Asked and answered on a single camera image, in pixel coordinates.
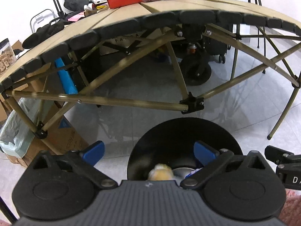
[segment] pink rug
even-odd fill
[[[0,219],[0,226],[9,226],[10,224]]]
[[[286,201],[279,219],[288,226],[301,226],[301,195],[300,191],[287,189]]]

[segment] black cloth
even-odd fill
[[[25,39],[22,47],[24,49],[31,49],[63,29],[63,21],[58,21],[53,25],[47,24],[41,28],[38,28],[36,33],[33,33],[27,39]]]
[[[83,12],[84,6],[93,3],[91,0],[65,0],[64,7],[70,11]]]
[[[14,51],[14,54],[17,56],[20,52],[22,52],[22,50],[20,50],[20,49],[14,49],[13,50]]]

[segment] black plastic joint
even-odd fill
[[[33,133],[38,139],[45,139],[47,138],[48,131],[42,130],[42,127],[44,126],[43,122],[39,122],[37,125],[37,131]]]
[[[2,92],[1,95],[4,98],[4,100],[9,98],[9,96],[6,94],[6,92]]]
[[[85,64],[85,62],[82,59],[78,60],[76,63],[78,66],[81,66],[81,67]]]
[[[242,40],[240,34],[236,34],[236,37],[235,37],[236,40]]]
[[[187,105],[188,110],[182,111],[182,114],[188,114],[204,109],[204,98],[196,98],[191,92],[188,94],[188,98],[180,101],[181,105]]]
[[[299,83],[299,86],[295,86],[293,83],[292,83],[292,86],[293,88],[301,88],[301,83]]]
[[[190,43],[196,43],[202,39],[205,31],[204,25],[198,24],[182,24],[182,32],[185,39]]]

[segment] plastic bag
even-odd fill
[[[40,99],[21,98],[19,105],[25,114],[36,123],[40,106]],[[42,120],[45,119],[53,101],[45,101]],[[7,118],[0,130],[0,147],[4,153],[22,158],[34,139],[33,132],[21,120],[19,115],[13,111]]]

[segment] silver bolt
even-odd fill
[[[182,37],[182,36],[183,36],[183,32],[182,32],[182,31],[178,31],[178,32],[177,32],[177,36],[178,36],[178,37]]]
[[[212,32],[210,30],[206,30],[206,35],[211,36]]]
[[[187,46],[188,49],[197,49],[197,46],[193,43],[188,43],[188,46]]]
[[[198,181],[196,181],[193,178],[186,178],[184,180],[184,185],[187,187],[193,187],[193,186],[196,186],[197,184],[198,184]]]
[[[109,188],[109,187],[113,187],[115,185],[115,181],[113,181],[112,179],[104,179],[101,182],[101,186]]]

